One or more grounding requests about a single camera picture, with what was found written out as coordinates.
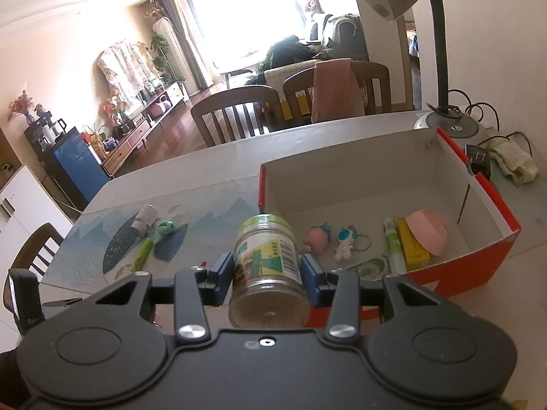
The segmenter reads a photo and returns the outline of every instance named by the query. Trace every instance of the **yellow box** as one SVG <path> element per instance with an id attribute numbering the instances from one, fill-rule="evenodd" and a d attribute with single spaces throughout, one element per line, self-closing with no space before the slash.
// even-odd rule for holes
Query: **yellow box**
<path id="1" fill-rule="evenodd" d="M 419 270 L 428 266 L 431 255 L 416 240 L 405 219 L 397 221 L 397 231 L 405 255 L 406 269 L 408 271 Z"/>

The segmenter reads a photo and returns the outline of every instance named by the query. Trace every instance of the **green jar lid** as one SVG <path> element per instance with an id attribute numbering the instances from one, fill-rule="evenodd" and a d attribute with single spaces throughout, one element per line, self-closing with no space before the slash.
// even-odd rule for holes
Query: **green jar lid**
<path id="1" fill-rule="evenodd" d="M 245 222 L 243 222 L 243 225 L 240 226 L 238 231 L 241 231 L 245 227 L 248 227 L 249 225 L 257 222 L 276 222 L 288 228 L 291 233 L 294 233 L 292 227 L 289 225 L 289 222 L 283 219 L 283 217 L 274 216 L 273 214 L 259 214 L 258 216 L 250 217 L 249 219 L 245 220 Z"/>

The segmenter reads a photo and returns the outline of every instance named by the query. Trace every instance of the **cabinet handle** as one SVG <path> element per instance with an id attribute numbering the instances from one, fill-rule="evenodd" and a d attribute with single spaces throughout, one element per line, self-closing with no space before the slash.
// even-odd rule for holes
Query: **cabinet handle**
<path id="1" fill-rule="evenodd" d="M 12 218 L 12 215 L 8 212 L 8 210 L 5 208 L 4 204 L 3 203 L 0 203 L 0 207 L 2 208 L 2 211 L 4 211 L 4 213 L 6 214 L 6 216 L 8 217 L 8 220 Z"/>
<path id="2" fill-rule="evenodd" d="M 11 213 L 11 214 L 12 214 L 12 216 L 13 216 L 13 214 L 15 214 L 15 208 L 13 208 L 13 205 L 12 205 L 11 203 L 9 203 L 9 200 L 4 199 L 4 202 L 5 202 L 5 204 L 8 206 L 8 208 L 9 208 L 10 210 L 12 210 L 12 213 Z"/>

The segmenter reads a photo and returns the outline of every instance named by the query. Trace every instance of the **white astronaut figurine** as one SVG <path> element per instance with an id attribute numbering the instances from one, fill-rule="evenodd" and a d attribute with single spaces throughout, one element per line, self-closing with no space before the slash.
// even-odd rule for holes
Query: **white astronaut figurine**
<path id="1" fill-rule="evenodd" d="M 353 248 L 353 241 L 357 238 L 357 230 L 353 225 L 348 226 L 347 228 L 342 228 L 342 231 L 338 234 L 336 241 L 338 246 L 334 251 L 334 260 L 340 262 L 343 260 L 348 261 L 351 259 L 352 252 L 355 251 Z"/>

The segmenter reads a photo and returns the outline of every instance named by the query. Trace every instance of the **barcode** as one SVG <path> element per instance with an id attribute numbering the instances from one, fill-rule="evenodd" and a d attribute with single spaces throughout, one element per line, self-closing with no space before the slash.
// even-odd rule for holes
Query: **barcode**
<path id="1" fill-rule="evenodd" d="M 294 252 L 292 246 L 284 241 L 279 241 L 281 247 L 281 261 L 283 263 L 283 271 L 288 271 L 296 275 L 296 264 L 294 261 Z"/>

